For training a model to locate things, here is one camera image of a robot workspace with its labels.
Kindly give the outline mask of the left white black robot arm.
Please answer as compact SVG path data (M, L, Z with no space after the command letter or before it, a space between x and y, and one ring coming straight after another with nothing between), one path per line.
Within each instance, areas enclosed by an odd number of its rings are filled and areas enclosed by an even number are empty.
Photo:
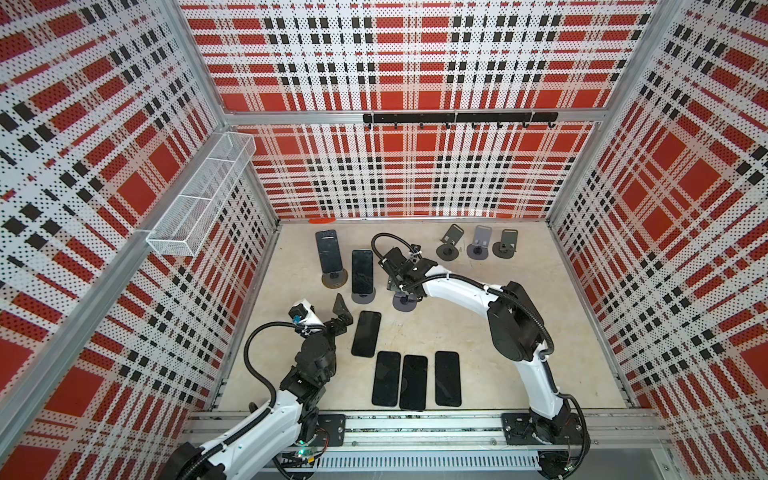
M318 429L319 400L337 373L336 338L347 332L353 316L338 294L333 317L322 321L307 300L289 309L288 321L266 322L253 330L243 347L247 371L268 390L269 400L216 438L173 451L161 479L251 479L287 448L309 444ZM256 336L270 328L288 328L303 339L294 365L274 386L251 362Z

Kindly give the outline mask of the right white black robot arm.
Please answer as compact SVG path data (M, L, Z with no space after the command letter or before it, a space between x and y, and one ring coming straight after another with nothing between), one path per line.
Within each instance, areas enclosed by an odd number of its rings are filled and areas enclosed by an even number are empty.
M591 439L583 409L573 395L556 385L549 366L554 340L521 284L494 285L452 272L424 257L420 246L388 232L375 234L370 247L397 291L418 301L442 299L487 321L493 346L514 363L522 380L532 434L538 442L556 444L575 421L581 451L589 450Z

